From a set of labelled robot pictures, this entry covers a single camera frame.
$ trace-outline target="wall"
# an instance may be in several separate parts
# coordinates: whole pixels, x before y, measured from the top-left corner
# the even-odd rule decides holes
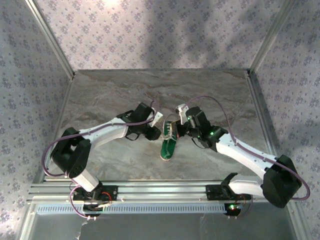
[[[302,202],[311,233],[320,239],[320,2],[299,0],[257,78],[280,153],[289,155],[311,188]]]
[[[11,239],[69,79],[25,1],[0,1],[0,32],[0,239]]]
[[[283,0],[37,0],[73,70],[247,69]]]

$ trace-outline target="cable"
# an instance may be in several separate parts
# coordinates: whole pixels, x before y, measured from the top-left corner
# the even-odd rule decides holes
[[[130,140],[130,141],[135,141],[137,140],[139,137],[140,137],[140,134],[137,134],[136,138],[135,139],[131,139],[130,137],[128,136],[124,136],[126,139]]]
[[[76,214],[78,214],[80,217],[82,217],[82,218],[84,218],[84,219],[90,219],[90,217],[85,216],[84,214],[82,214],[81,212],[79,212],[79,211],[76,209],[76,207],[75,207],[75,205],[74,205],[74,203],[73,203],[73,201],[72,201],[72,195],[73,195],[73,193],[75,192],[75,190],[77,190],[77,189],[79,189],[79,188],[81,188],[80,185],[74,187],[74,188],[71,190],[71,192],[70,192],[69,200],[70,200],[71,206],[72,206],[73,210],[76,212]]]
[[[306,181],[301,177],[299,176],[295,171],[291,170],[290,168],[286,167],[285,165],[279,163],[279,162],[276,162],[274,160],[271,160],[267,157],[263,157],[263,156],[260,156],[259,154],[247,149],[246,147],[242,146],[240,143],[238,143],[234,133],[233,133],[233,130],[231,128],[231,124],[230,124],[230,121],[228,119],[228,116],[227,116],[227,113],[224,109],[224,107],[221,105],[221,103],[214,97],[212,96],[207,96],[207,95],[203,95],[203,96],[197,96],[197,97],[194,97],[192,98],[191,100],[189,100],[181,109],[183,110],[185,107],[187,107],[191,102],[197,100],[197,99],[200,99],[200,98],[210,98],[212,100],[214,100],[218,105],[219,107],[221,108],[224,116],[225,116],[225,119],[226,119],[226,122],[228,124],[228,128],[229,128],[229,133],[230,133],[230,136],[234,142],[235,145],[237,145],[240,149],[242,149],[243,151],[245,151],[246,153],[258,158],[258,159],[261,159],[263,161],[266,161],[268,163],[271,163],[271,164],[275,164],[281,168],[283,168],[284,170],[288,171],[290,174],[294,175],[297,179],[299,179],[302,184],[304,185],[305,189],[306,189],[306,194],[304,197],[292,197],[291,199],[292,200],[295,200],[295,201],[304,201],[304,200],[307,200],[309,197],[310,197],[310,194],[311,194],[311,191],[310,191],[310,188],[308,186],[308,184],[306,183]]]
[[[154,100],[151,102],[150,106],[152,106],[154,103],[156,103]],[[120,123],[120,122],[114,122],[114,123],[106,123],[106,124],[103,124],[101,125],[100,127],[97,127],[96,129],[93,129],[91,131],[87,131],[87,132],[82,132],[82,133],[77,133],[77,134],[72,134],[72,135],[68,135],[68,136],[62,136],[54,141],[52,141],[43,151],[43,154],[42,154],[42,157],[41,157],[41,166],[43,168],[43,171],[45,172],[46,175],[48,176],[51,176],[51,177],[59,177],[59,176],[63,176],[65,175],[64,173],[60,173],[60,174],[53,174],[53,173],[50,173],[48,171],[48,169],[46,168],[46,156],[47,156],[47,153],[49,151],[49,149],[51,148],[51,146],[53,146],[55,143],[58,143],[60,141],[63,141],[63,140],[67,140],[67,139],[75,139],[75,138],[78,138],[78,137],[82,137],[82,136],[86,136],[86,135],[90,135],[90,134],[93,134],[101,129],[104,129],[104,128],[107,128],[107,127],[110,127],[110,126],[138,126],[138,125],[143,125],[143,124],[148,124],[150,122],[152,122],[154,120],[154,118],[156,117],[158,113],[158,108],[155,108],[155,112],[153,114],[152,117],[150,117],[149,119],[145,120],[145,121],[141,121],[141,122],[132,122],[132,123]]]
[[[71,189],[71,185],[72,185],[72,184],[73,184],[73,182],[71,182],[71,183],[70,183],[70,185],[69,185],[69,189],[70,189],[70,191],[72,190],[72,189]]]
[[[106,192],[106,191],[103,191],[102,194],[108,195],[108,197],[109,197],[109,201],[108,202],[111,202],[110,204],[112,204],[112,198],[111,198],[110,194],[108,192]]]
[[[236,198],[236,200],[235,200],[235,202],[234,202],[234,204],[233,205],[236,205],[237,204],[237,202],[238,202],[238,200],[239,200],[239,198],[240,198],[240,196],[243,198],[243,200],[244,200],[244,204],[242,205],[243,207],[246,205],[246,203],[247,203],[247,201],[246,201],[246,198],[245,198],[245,195],[244,194],[239,194],[238,195],[238,197]]]
[[[194,145],[196,145],[198,148],[200,148],[200,149],[205,149],[205,147],[200,147],[198,144],[196,144],[196,142],[195,142],[195,140],[194,140],[193,137],[191,138],[191,140],[192,140],[192,142],[194,143]]]
[[[249,206],[248,210],[247,210],[244,214],[239,215],[239,216],[237,216],[236,218],[238,219],[238,218],[243,218],[243,217],[247,216],[247,215],[250,213],[253,205],[254,205],[254,196],[251,195],[251,203],[250,203],[250,206]]]

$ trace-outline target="black joint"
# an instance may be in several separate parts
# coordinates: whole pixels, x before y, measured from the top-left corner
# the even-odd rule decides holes
[[[123,120],[125,123],[139,123],[146,121],[151,113],[154,113],[154,110],[142,102],[135,110],[127,111],[116,117]],[[160,137],[161,131],[157,127],[151,127],[149,124],[145,123],[136,126],[129,126],[126,136],[129,136],[130,134],[142,134],[146,139],[154,141]]]
[[[63,132],[62,137],[78,133],[73,127],[69,127]],[[90,140],[78,136],[59,141],[55,145],[50,157],[70,179],[73,179],[86,168],[90,148]]]
[[[209,140],[210,148],[215,151],[217,151],[217,143],[220,142],[220,138],[224,135],[227,134],[228,131],[222,127],[219,126],[211,126],[210,130],[206,133],[205,138]]]
[[[189,122],[192,127],[197,128],[200,132],[203,132],[211,126],[205,113],[198,106],[188,109],[185,115],[190,118]]]
[[[176,123],[175,127],[176,127],[176,132],[177,132],[177,136],[179,138],[184,137],[187,132],[188,132],[188,122],[185,122],[183,125],[181,125],[180,122]]]
[[[234,193],[234,191],[231,190],[231,188],[229,187],[229,183],[231,181],[231,179],[234,178],[234,176],[238,175],[238,173],[233,172],[230,173],[222,182],[221,182],[221,188],[222,188],[222,192],[225,196],[231,197],[231,196],[235,196],[236,194]]]
[[[295,173],[297,172],[289,157],[282,155],[276,161]],[[299,179],[276,164],[273,164],[263,175],[263,195],[278,208],[284,208],[301,186]]]

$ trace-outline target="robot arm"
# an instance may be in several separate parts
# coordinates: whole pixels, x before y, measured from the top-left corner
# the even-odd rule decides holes
[[[97,200],[102,188],[100,181],[86,169],[90,150],[130,134],[144,135],[150,141],[157,140],[161,131],[154,125],[163,116],[161,113],[158,112],[150,123],[133,125],[150,119],[154,111],[153,108],[140,103],[135,110],[120,114],[101,125],[79,131],[70,127],[64,131],[62,137],[74,134],[84,135],[59,141],[51,153],[51,159],[66,176]]]
[[[284,208],[288,201],[302,186],[302,182],[290,172],[282,169],[277,164],[265,161],[273,160],[297,173],[292,160],[282,155],[274,155],[261,152],[248,144],[231,136],[222,127],[211,125],[204,112],[199,107],[183,108],[179,105],[177,111],[180,121],[173,127],[179,137],[188,135],[198,139],[205,149],[211,149],[216,153],[226,155],[251,169],[261,181],[236,179],[237,173],[231,173],[222,182],[222,191],[226,196],[248,194],[265,197],[271,204],[278,208]]]

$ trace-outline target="marble floor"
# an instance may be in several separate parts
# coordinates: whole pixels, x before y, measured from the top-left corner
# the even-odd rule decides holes
[[[134,110],[139,102],[156,100],[165,116],[189,99],[210,95],[225,107],[237,138],[266,151],[262,129],[243,71],[79,71],[62,116],[64,129],[87,129]],[[227,129],[219,106],[209,98],[195,101],[208,120]],[[189,137],[180,138],[173,158],[160,158],[162,140],[143,137],[132,142],[117,139],[91,151],[87,169],[100,180],[222,180],[229,173],[254,173],[235,160],[196,147]],[[51,163],[49,170],[60,170]]]

